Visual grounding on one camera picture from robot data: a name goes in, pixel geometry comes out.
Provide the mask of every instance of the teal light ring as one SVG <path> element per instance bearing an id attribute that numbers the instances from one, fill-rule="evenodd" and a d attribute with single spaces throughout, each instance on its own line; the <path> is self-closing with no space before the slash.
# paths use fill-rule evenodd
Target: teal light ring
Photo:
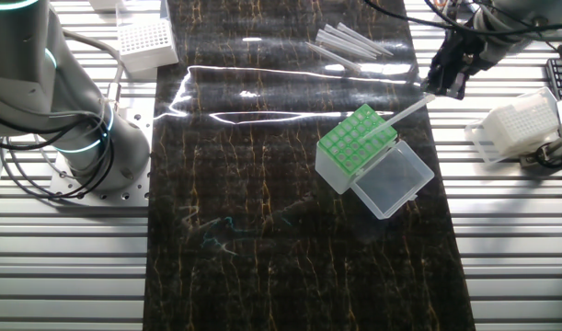
<path id="1" fill-rule="evenodd" d="M 55 58 L 55 56 L 53 56 L 52 52 L 48 49 L 45 49 L 45 54 L 48 55 L 50 57 L 50 59 L 52 60 L 53 67 L 58 68 L 58 63 L 56 62 L 56 58 Z"/>
<path id="2" fill-rule="evenodd" d="M 19 1 L 14 4 L 0 4 L 0 10 L 13 10 L 13 9 L 20 9 L 26 6 L 31 6 L 38 2 L 39 0 L 24 0 Z"/>
<path id="3" fill-rule="evenodd" d="M 111 119 L 109 120 L 109 126 L 107 127 L 108 131 L 111 131 L 111 128 L 113 127 L 113 118 L 115 115 L 113 115 L 113 111 L 111 111 Z M 81 153 L 81 152 L 85 152 L 88 151 L 91 148 L 94 148 L 95 146 L 97 146 L 98 144 L 100 144 L 100 139 L 97 140 L 94 143 L 89 144 L 87 147 L 83 147 L 81 149 L 77 149 L 77 150 L 63 150 L 60 148 L 56 148 L 56 150 L 58 150 L 58 152 L 62 152 L 62 153 Z"/>

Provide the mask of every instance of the white pipette tip box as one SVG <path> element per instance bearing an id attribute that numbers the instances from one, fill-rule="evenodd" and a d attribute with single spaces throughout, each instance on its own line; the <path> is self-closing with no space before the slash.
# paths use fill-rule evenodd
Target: white pipette tip box
<path id="1" fill-rule="evenodd" d="M 363 105 L 317 143 L 315 170 L 339 194 L 349 188 L 379 219 L 391 217 L 434 173 L 391 126 Z"/>
<path id="2" fill-rule="evenodd" d="M 492 109 L 465 128 L 486 163 L 533 152 L 558 130 L 556 99 L 547 87 Z"/>

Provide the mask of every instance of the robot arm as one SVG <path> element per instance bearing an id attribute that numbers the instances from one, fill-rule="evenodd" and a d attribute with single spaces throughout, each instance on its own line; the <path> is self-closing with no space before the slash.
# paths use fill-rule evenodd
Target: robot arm
<path id="1" fill-rule="evenodd" d="M 72 116 L 54 115 L 61 112 Z M 108 148 L 99 143 L 101 132 L 83 120 L 84 113 L 94 114 L 109 130 L 111 168 L 101 159 Z M 33 132 L 49 140 L 54 130 L 74 124 L 53 146 L 81 183 L 98 176 L 91 165 L 99 162 L 108 169 L 99 190 L 127 187 L 145 170 L 147 140 L 105 102 L 69 51 L 49 0 L 0 0 L 0 136 Z"/>
<path id="2" fill-rule="evenodd" d="M 562 0 L 490 0 L 480 3 L 480 9 L 465 24 L 467 28 L 507 31 L 562 24 Z M 461 0 L 449 0 L 444 14 L 456 19 L 460 4 Z M 488 70 L 508 53 L 521 51 L 532 40 L 555 40 L 554 37 L 552 33 L 484 36 L 448 30 L 422 88 L 438 96 L 463 99 L 470 76 Z"/>

